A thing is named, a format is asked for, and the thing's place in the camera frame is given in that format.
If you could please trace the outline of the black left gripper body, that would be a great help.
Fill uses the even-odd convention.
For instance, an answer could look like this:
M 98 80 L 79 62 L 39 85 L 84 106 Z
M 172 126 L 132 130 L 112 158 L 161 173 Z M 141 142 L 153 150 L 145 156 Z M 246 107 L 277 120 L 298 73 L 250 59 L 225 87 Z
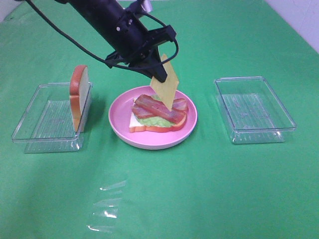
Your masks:
M 171 25 L 166 25 L 157 18 L 144 14 L 148 18 L 162 25 L 162 27 L 148 30 L 138 19 L 137 14 L 125 12 L 115 25 L 113 36 L 115 42 L 112 46 L 115 51 L 107 56 L 105 64 L 108 67 L 130 69 L 129 64 L 133 62 L 148 62 L 154 48 L 166 43 L 176 43 L 176 32 Z M 176 56 L 174 53 L 164 64 Z

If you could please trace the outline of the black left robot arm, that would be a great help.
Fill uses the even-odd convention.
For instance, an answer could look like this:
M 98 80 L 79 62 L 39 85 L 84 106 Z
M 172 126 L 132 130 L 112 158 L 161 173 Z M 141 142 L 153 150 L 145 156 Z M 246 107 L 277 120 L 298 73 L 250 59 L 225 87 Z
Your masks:
M 116 0 L 70 0 L 68 3 L 112 46 L 103 62 L 166 81 L 158 46 L 176 43 L 176 32 L 147 12 L 148 2 L 136 0 L 123 8 Z

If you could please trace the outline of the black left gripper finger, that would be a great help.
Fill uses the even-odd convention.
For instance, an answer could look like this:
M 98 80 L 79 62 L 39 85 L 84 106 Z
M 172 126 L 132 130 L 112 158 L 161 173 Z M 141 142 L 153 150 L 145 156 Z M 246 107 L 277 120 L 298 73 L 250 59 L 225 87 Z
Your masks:
M 150 56 L 150 65 L 150 72 L 152 74 L 152 77 L 155 77 L 160 83 L 164 83 L 167 78 L 167 73 L 161 63 L 159 51 L 157 48 L 154 48 L 152 50 Z
M 129 68 L 133 71 L 143 74 L 150 79 L 155 76 L 153 64 L 148 62 L 133 62 L 129 64 Z

